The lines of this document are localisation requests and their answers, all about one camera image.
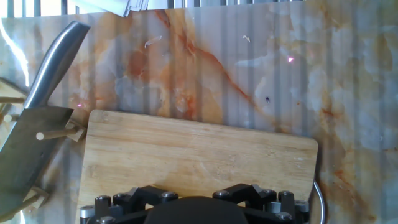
screw head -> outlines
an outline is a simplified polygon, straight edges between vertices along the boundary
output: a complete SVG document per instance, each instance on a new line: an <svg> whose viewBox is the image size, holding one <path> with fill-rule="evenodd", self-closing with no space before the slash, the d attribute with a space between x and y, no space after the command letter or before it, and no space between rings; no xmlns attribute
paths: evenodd
<svg viewBox="0 0 398 224"><path fill-rule="evenodd" d="M101 217L99 219L97 219L98 223L104 223L104 224L111 224L115 222L115 218L113 218L112 216L105 216L105 217Z"/></svg>
<svg viewBox="0 0 398 224"><path fill-rule="evenodd" d="M125 196L127 196L128 194L125 194L125 193L118 193L118 194L116 194L116 196L117 197L125 197Z"/></svg>
<svg viewBox="0 0 398 224"><path fill-rule="evenodd" d="M218 196L224 197L224 196L229 195L229 192L226 191L226 190L217 190L217 191L215 192L215 194L218 195Z"/></svg>
<svg viewBox="0 0 398 224"><path fill-rule="evenodd" d="M294 204L300 212L309 212L310 211L310 204L305 200L295 200Z"/></svg>
<svg viewBox="0 0 398 224"><path fill-rule="evenodd" d="M287 213L287 212L279 212L276 213L276 216L281 219L281 220L291 220L292 219L292 215Z"/></svg>
<svg viewBox="0 0 398 224"><path fill-rule="evenodd" d="M110 199L110 198L111 198L110 196L101 195L101 196L98 196L96 199L97 199L97 200L105 200L105 199Z"/></svg>
<svg viewBox="0 0 398 224"><path fill-rule="evenodd" d="M85 205L83 207L80 208L80 210L87 210L87 209L93 209L94 205Z"/></svg>
<svg viewBox="0 0 398 224"><path fill-rule="evenodd" d="M283 190L283 191L281 191L280 193L283 194L283 195L289 195L289 194L291 194L291 192L288 191L288 190Z"/></svg>
<svg viewBox="0 0 398 224"><path fill-rule="evenodd" d="M306 201L304 201L304 200L296 200L295 201L295 204L296 205L305 205L307 202Z"/></svg>
<svg viewBox="0 0 398 224"><path fill-rule="evenodd" d="M174 192L163 192L162 197L168 198L168 197L173 197L175 195Z"/></svg>
<svg viewBox="0 0 398 224"><path fill-rule="evenodd" d="M271 189L264 189L263 191L264 191L265 193L267 193L267 194L272 193L272 190L271 190Z"/></svg>

metal bolt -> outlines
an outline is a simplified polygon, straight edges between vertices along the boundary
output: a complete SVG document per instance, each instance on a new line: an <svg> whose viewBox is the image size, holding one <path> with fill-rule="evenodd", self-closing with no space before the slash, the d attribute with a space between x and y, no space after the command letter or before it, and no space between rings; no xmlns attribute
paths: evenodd
<svg viewBox="0 0 398 224"><path fill-rule="evenodd" d="M287 213L287 212L279 212L276 213L276 216L281 219L281 220L291 220L292 219L292 215Z"/></svg>
<svg viewBox="0 0 398 224"><path fill-rule="evenodd" d="M218 195L218 196L224 197L224 196L229 195L229 192L226 191L226 190L217 190L217 191L215 192L215 194Z"/></svg>
<svg viewBox="0 0 398 224"><path fill-rule="evenodd" d="M173 197L174 195L175 195L174 192L163 192L162 193L163 198Z"/></svg>
<svg viewBox="0 0 398 224"><path fill-rule="evenodd" d="M294 204L300 212L309 212L310 211L310 204L307 201L295 200Z"/></svg>
<svg viewBox="0 0 398 224"><path fill-rule="evenodd" d="M104 223L104 224L111 224L115 222L115 218L111 217L111 216L106 216L106 217L101 217L99 219L97 219L98 223Z"/></svg>
<svg viewBox="0 0 398 224"><path fill-rule="evenodd" d="M86 205L80 208L80 217L89 218L95 215L94 205Z"/></svg>
<svg viewBox="0 0 398 224"><path fill-rule="evenodd" d="M296 205L305 205L305 204L307 203L307 201L304 201L304 200L296 200L294 203L295 203Z"/></svg>

white paper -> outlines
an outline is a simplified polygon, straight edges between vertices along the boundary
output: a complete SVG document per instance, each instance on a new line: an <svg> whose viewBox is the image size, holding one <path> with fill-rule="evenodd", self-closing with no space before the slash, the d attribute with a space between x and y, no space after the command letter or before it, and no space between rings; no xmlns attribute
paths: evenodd
<svg viewBox="0 0 398 224"><path fill-rule="evenodd" d="M99 11L108 11L126 17L130 11L146 10L149 0L73 0L83 9L97 8Z"/></svg>

wooden dowel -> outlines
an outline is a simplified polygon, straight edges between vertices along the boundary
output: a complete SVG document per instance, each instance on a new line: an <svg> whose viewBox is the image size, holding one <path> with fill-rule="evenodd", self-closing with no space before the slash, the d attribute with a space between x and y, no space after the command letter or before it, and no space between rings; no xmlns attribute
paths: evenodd
<svg viewBox="0 0 398 224"><path fill-rule="evenodd" d="M25 99L21 97L3 97L0 96L0 103L24 103Z"/></svg>
<svg viewBox="0 0 398 224"><path fill-rule="evenodd" d="M45 140L45 139L52 139L52 138L59 138L67 136L68 134L76 134L77 130L75 128L65 129L61 131L47 131L43 133L37 133L36 138L37 140Z"/></svg>
<svg viewBox="0 0 398 224"><path fill-rule="evenodd" d="M11 115L7 114L7 115L4 116L4 121L7 122L7 123L10 123L10 122L13 122L13 121L17 121L18 118L19 118L18 114L11 114Z"/></svg>

reflected light stripe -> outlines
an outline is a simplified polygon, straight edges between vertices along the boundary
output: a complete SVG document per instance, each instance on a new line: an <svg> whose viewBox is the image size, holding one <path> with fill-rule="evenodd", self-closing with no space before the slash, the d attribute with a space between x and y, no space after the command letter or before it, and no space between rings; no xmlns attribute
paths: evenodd
<svg viewBox="0 0 398 224"><path fill-rule="evenodd" d="M22 210L19 212L19 220L20 220L20 222L19 222L20 224L26 224L24 213L22 212Z"/></svg>
<svg viewBox="0 0 398 224"><path fill-rule="evenodd" d="M0 20L0 32L7 45L10 46L12 53L18 59L19 64L21 65L22 71L25 75L25 86L29 87L29 73L27 71L27 60L24 52L11 40L11 38L7 35L4 26L2 25L2 21Z"/></svg>

